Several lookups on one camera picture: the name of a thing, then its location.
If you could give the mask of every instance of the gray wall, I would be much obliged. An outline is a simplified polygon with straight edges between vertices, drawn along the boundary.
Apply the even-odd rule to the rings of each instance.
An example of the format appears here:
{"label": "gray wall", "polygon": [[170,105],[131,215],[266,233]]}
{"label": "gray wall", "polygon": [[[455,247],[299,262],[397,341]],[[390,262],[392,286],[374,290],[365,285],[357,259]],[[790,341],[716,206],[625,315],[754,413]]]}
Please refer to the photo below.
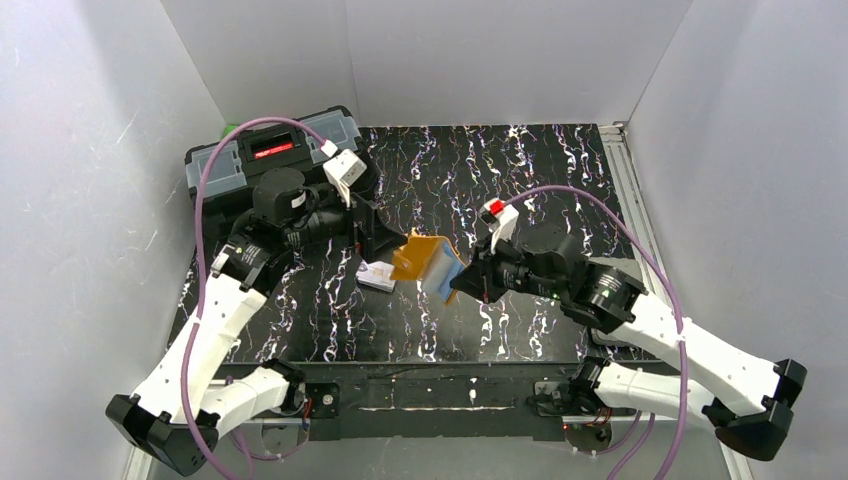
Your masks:
{"label": "gray wall", "polygon": [[810,375],[757,478],[844,474],[848,5],[695,0],[630,125],[687,314]]}
{"label": "gray wall", "polygon": [[162,355],[182,157],[223,120],[157,0],[0,6],[0,478],[120,478],[103,411]]}
{"label": "gray wall", "polygon": [[228,121],[445,125],[626,120],[691,0],[162,3]]}

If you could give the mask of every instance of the black circular object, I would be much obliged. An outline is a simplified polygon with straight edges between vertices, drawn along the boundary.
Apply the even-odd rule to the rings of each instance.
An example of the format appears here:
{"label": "black circular object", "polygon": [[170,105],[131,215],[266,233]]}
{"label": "black circular object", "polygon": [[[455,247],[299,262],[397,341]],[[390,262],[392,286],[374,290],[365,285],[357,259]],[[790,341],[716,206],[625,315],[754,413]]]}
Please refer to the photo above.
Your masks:
{"label": "black circular object", "polygon": [[253,214],[259,219],[283,226],[306,210],[306,178],[293,168],[268,170],[253,189]]}

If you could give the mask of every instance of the cable connector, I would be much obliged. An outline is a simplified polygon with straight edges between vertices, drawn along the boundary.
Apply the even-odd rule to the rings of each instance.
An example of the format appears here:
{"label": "cable connector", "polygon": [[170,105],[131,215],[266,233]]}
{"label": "cable connector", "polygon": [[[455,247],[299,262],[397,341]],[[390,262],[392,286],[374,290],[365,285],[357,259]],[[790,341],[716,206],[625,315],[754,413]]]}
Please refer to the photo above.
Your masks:
{"label": "cable connector", "polygon": [[348,210],[350,209],[350,186],[365,173],[366,169],[368,167],[365,162],[349,148],[342,150],[342,153],[337,157],[324,162],[324,173],[327,174],[327,180],[336,187]]}
{"label": "cable connector", "polygon": [[507,205],[500,199],[495,198],[486,202],[483,208],[480,209],[480,217],[489,226],[489,231],[492,232],[492,245],[490,247],[492,254],[495,253],[495,245],[498,240],[509,241],[512,238],[512,233],[515,231],[515,224],[518,221],[518,210],[512,205]]}
{"label": "cable connector", "polygon": [[326,140],[324,145],[321,145],[321,151],[324,152],[324,155],[326,155],[327,158],[333,158],[333,155],[339,151],[339,147],[337,147],[335,143]]}

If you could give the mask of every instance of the black marble tabletop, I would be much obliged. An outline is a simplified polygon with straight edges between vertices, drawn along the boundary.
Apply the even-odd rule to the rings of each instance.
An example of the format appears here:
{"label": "black marble tabletop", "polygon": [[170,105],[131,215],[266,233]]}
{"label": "black marble tabletop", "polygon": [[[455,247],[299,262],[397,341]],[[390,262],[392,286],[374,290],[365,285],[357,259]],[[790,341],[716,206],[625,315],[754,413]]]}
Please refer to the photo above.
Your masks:
{"label": "black marble tabletop", "polygon": [[[596,125],[370,128],[363,135],[383,173],[378,205],[384,221],[402,232],[444,235],[466,258],[486,228],[477,211],[494,197],[567,184],[620,212]],[[541,221],[561,222],[583,238],[586,255],[633,258],[624,235],[588,202],[548,194],[517,207],[519,233]],[[390,259],[386,252],[384,260]],[[340,241],[298,252],[227,360],[576,362],[590,349],[641,358],[630,349],[596,350],[585,329],[552,301],[508,293],[482,305],[460,294],[444,306],[414,282],[398,282],[393,293],[358,285],[359,263]],[[196,287],[192,266],[172,340],[194,308]]]}

